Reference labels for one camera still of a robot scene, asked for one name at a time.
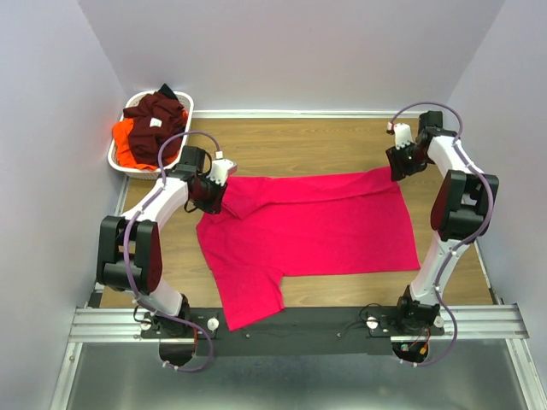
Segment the pink t shirt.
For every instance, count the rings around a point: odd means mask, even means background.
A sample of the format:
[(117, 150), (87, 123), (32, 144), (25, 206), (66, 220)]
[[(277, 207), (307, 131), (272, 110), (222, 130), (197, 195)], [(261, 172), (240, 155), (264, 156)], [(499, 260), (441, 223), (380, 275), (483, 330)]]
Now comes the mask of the pink t shirt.
[(232, 331), (284, 309), (285, 277), (420, 266), (409, 211), (386, 167), (231, 177), (221, 211), (201, 218), (197, 239)]

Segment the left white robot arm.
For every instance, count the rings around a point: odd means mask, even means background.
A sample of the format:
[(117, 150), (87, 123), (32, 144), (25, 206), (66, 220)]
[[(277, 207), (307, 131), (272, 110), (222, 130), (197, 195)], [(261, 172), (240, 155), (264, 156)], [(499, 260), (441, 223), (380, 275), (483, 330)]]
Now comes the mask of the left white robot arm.
[(204, 149), (185, 146), (180, 162), (162, 169), (151, 191), (119, 216), (105, 217), (99, 228), (97, 282), (119, 292), (132, 293), (137, 305), (158, 316), (160, 327), (171, 337), (189, 328), (202, 331), (190, 320), (187, 297), (162, 277), (160, 233), (175, 211), (188, 206), (218, 214), (237, 164), (220, 151), (210, 156)]

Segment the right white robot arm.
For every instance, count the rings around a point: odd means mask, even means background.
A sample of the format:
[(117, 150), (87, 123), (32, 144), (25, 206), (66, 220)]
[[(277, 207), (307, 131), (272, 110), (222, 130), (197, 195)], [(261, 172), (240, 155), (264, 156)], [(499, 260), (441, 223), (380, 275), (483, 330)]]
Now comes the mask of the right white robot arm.
[(491, 223), (499, 179), (472, 161), (460, 133), (444, 128), (440, 111), (420, 115), (416, 136), (409, 125), (395, 119), (389, 120), (386, 131), (394, 137), (393, 147), (385, 152), (392, 181), (422, 172), (428, 165), (436, 166), (443, 178), (430, 214), (433, 237), (426, 259), (392, 316), (395, 328), (410, 335), (438, 319), (457, 262)]

